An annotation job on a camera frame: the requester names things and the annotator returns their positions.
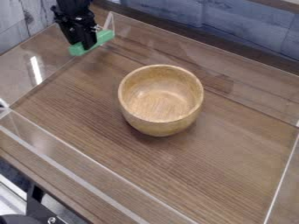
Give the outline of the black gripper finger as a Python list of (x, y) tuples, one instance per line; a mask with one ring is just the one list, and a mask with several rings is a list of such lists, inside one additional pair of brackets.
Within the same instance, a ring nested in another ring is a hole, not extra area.
[(68, 42), (72, 45), (80, 42), (80, 25), (79, 24), (60, 24), (60, 29)]
[(92, 29), (80, 28), (79, 37), (86, 50), (88, 50), (98, 43), (98, 34)]

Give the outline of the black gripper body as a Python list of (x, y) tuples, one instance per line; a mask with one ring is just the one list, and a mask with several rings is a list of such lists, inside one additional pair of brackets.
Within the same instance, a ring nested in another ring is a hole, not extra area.
[(95, 26), (95, 14), (90, 10), (92, 0), (56, 0), (51, 7), (54, 20), (59, 24), (91, 24)]

